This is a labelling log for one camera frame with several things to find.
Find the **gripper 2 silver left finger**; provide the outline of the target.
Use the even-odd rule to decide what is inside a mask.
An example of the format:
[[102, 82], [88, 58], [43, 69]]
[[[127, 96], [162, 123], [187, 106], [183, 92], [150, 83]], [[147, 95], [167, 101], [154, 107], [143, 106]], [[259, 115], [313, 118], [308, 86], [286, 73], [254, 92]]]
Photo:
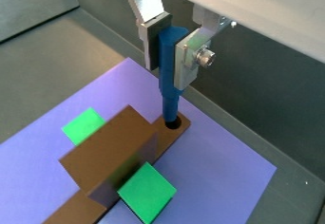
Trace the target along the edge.
[[136, 17], [146, 68], [155, 70], [159, 67], [159, 33], [171, 26], [171, 14], [164, 11], [162, 0], [128, 0], [128, 3]]

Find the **gripper 2 silver right finger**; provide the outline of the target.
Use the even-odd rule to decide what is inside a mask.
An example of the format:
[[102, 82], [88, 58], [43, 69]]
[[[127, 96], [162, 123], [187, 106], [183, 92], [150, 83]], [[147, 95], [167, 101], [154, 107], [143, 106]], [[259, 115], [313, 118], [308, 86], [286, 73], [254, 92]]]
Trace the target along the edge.
[[231, 25], [233, 20], [199, 5], [193, 7], [193, 21], [199, 28], [175, 46], [174, 86], [185, 90], [197, 78], [198, 67], [213, 64], [215, 53], [210, 50], [213, 37]]

